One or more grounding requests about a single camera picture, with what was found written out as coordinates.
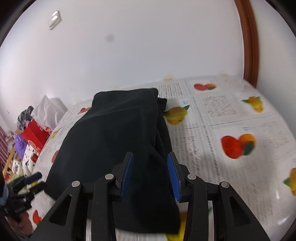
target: pink curtain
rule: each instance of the pink curtain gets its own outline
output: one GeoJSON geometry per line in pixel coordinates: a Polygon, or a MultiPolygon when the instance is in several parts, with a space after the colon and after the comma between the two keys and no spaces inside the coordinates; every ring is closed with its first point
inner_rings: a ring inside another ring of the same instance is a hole
{"type": "Polygon", "coordinates": [[[0,165],[5,166],[8,157],[7,142],[5,140],[5,131],[0,126],[0,165]]]}

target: light switch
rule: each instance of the light switch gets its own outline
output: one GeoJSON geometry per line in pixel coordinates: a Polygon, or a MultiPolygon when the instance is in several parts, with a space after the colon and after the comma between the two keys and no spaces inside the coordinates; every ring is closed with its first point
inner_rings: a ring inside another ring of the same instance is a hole
{"type": "Polygon", "coordinates": [[[61,19],[61,15],[60,15],[59,11],[55,11],[55,12],[53,13],[53,15],[51,16],[50,21],[49,21],[49,23],[48,23],[48,25],[49,25],[49,29],[50,29],[50,30],[53,30],[54,27],[57,26],[57,24],[58,24],[61,20],[62,20],[62,19],[61,19]]]}

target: red paper bag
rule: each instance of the red paper bag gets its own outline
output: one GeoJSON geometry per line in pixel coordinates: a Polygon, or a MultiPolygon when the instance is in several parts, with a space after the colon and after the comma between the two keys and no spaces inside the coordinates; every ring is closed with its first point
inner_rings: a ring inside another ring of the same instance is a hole
{"type": "Polygon", "coordinates": [[[42,129],[35,120],[32,120],[21,136],[40,153],[44,147],[49,134],[42,129]]]}

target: human hand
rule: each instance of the human hand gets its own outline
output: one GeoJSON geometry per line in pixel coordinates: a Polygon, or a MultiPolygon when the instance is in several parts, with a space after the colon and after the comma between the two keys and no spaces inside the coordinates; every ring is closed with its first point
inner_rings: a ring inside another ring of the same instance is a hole
{"type": "Polygon", "coordinates": [[[25,235],[31,235],[33,233],[33,226],[29,219],[28,212],[24,212],[20,214],[20,222],[18,223],[11,217],[6,217],[7,222],[14,230],[21,230],[25,235]]]}

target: folded clothing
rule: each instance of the folded clothing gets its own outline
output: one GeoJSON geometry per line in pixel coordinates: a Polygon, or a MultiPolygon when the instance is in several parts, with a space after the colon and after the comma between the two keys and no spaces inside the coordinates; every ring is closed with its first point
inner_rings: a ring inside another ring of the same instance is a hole
{"type": "Polygon", "coordinates": [[[127,197],[113,203],[115,227],[137,233],[178,233],[179,209],[167,168],[172,151],[157,89],[100,92],[68,132],[46,180],[57,199],[75,180],[96,181],[134,154],[127,197]]]}

